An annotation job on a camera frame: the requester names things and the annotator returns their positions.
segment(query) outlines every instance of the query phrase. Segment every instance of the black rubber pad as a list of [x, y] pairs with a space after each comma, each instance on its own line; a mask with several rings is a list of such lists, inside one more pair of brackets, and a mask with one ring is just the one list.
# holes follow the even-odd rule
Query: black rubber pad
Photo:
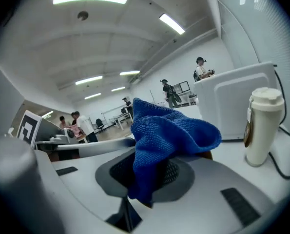
[[222, 190], [221, 193], [244, 227], [260, 217], [260, 214], [236, 188], [228, 188]]
[[70, 166], [67, 168], [56, 170], [56, 173], [58, 174], [58, 176], [62, 176], [62, 175], [69, 174], [75, 171], [77, 171], [77, 168], [75, 168], [74, 166]]

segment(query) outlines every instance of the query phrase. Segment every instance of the floor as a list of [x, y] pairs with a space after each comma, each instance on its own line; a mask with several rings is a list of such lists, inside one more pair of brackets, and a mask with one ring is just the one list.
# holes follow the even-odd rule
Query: floor
[[102, 131], [101, 133], [97, 133], [97, 139], [98, 141], [104, 141], [104, 140], [110, 140], [110, 139], [116, 139], [116, 138], [122, 138], [122, 137], [128, 137], [131, 135], [131, 120], [128, 119], [127, 122], [124, 120], [121, 122], [123, 131], [121, 128], [117, 128], [116, 126], [108, 127], [106, 130]]

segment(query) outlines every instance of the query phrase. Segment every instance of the white cup lid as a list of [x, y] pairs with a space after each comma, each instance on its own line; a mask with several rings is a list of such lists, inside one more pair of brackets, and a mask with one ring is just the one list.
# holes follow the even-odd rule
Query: white cup lid
[[257, 88], [252, 92], [252, 108], [261, 111], [279, 111], [283, 109], [282, 93], [274, 88]]

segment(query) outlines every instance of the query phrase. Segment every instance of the white tumbler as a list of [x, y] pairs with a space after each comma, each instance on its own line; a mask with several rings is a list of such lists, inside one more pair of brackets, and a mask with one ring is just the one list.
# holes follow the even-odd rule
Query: white tumbler
[[249, 165], [261, 166], [270, 151], [284, 110], [281, 91], [273, 88], [258, 88], [252, 92], [252, 138], [247, 148]]

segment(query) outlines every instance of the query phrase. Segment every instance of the brown label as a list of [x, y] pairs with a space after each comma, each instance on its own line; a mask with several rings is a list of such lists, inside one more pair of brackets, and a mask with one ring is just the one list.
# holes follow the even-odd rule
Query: brown label
[[253, 121], [252, 121], [252, 115], [250, 122], [247, 121], [246, 129], [244, 131], [244, 136], [243, 136], [243, 142], [244, 146], [248, 147], [252, 141], [252, 132], [253, 132]]

